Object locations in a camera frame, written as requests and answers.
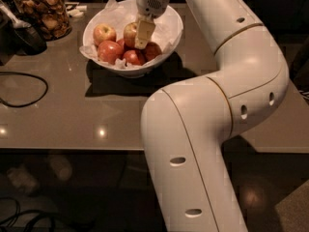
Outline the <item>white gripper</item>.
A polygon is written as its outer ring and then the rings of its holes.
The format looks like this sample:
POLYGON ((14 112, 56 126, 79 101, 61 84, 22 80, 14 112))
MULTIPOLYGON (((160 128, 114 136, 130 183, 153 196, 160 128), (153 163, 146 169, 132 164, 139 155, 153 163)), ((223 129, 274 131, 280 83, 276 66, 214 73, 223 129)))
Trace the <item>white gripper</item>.
POLYGON ((161 17, 170 0, 136 0, 138 15, 136 17, 137 29, 135 47, 144 49, 151 40, 155 31, 153 18, 161 17))

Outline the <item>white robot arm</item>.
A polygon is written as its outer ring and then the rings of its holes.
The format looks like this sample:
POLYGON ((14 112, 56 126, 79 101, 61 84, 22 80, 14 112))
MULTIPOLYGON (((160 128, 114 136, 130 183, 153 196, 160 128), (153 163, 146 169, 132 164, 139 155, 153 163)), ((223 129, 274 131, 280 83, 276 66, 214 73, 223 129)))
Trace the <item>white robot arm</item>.
MULTIPOLYGON (((137 0, 141 15, 162 15, 137 0)), ((282 102, 286 60, 242 0, 186 0, 214 54, 217 72, 165 86, 141 116, 144 151, 168 232, 247 232, 221 153, 282 102)))

